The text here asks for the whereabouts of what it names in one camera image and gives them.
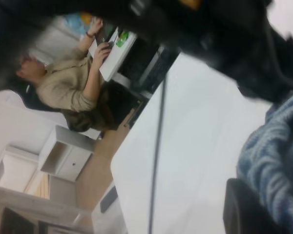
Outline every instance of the person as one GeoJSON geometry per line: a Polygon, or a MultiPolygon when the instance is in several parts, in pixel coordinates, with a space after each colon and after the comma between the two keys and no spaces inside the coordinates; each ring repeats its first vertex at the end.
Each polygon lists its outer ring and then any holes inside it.
{"type": "Polygon", "coordinates": [[[79,113],[78,118],[85,116],[83,113],[87,116],[91,113],[90,118],[95,119],[91,127],[100,131],[115,127],[108,107],[100,102],[104,98],[99,69],[111,49],[108,43],[101,43],[93,59],[87,56],[102,25],[101,19],[96,20],[78,46],[61,60],[45,66],[36,58],[23,58],[21,69],[16,72],[18,77],[36,87],[38,97],[44,104],[61,109],[66,115],[79,113]]]}

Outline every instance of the drawer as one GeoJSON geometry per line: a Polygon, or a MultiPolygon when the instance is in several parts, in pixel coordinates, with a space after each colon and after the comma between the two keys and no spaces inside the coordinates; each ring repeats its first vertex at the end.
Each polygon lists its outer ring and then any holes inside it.
{"type": "Polygon", "coordinates": [[[62,166],[57,170],[56,176],[75,181],[90,155],[89,151],[73,147],[62,166]]]}

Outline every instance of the cable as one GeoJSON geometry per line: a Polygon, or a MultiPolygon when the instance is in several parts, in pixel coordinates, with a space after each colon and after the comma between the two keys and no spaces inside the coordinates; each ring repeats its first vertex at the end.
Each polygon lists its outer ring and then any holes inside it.
{"type": "Polygon", "coordinates": [[[167,76],[165,75],[164,80],[163,80],[163,86],[162,86],[162,96],[161,96],[161,102],[160,102],[160,114],[159,114],[159,120],[158,120],[158,125],[157,125],[156,146],[155,146],[155,153],[154,153],[154,164],[153,164],[153,172],[152,172],[152,187],[151,187],[151,200],[150,200],[150,213],[149,213],[149,222],[148,222],[148,234],[152,234],[152,231],[153,231],[156,179],[157,179],[158,159],[159,159],[159,151],[160,151],[162,130],[163,130],[166,86],[167,86],[167,76]]]}

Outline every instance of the blue knitted fabric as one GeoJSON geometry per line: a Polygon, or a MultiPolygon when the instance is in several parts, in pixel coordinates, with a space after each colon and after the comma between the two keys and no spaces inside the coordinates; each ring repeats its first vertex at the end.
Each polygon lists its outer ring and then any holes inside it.
{"type": "Polygon", "coordinates": [[[293,97],[272,106],[244,145],[237,177],[251,187],[275,222],[293,234],[293,97]]]}

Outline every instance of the white shelf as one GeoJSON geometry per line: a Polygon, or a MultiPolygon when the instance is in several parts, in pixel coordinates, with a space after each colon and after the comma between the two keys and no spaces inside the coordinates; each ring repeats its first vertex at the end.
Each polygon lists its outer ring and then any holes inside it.
{"type": "Polygon", "coordinates": [[[93,139],[56,126],[39,155],[38,169],[75,181],[93,149],[93,139]]]}

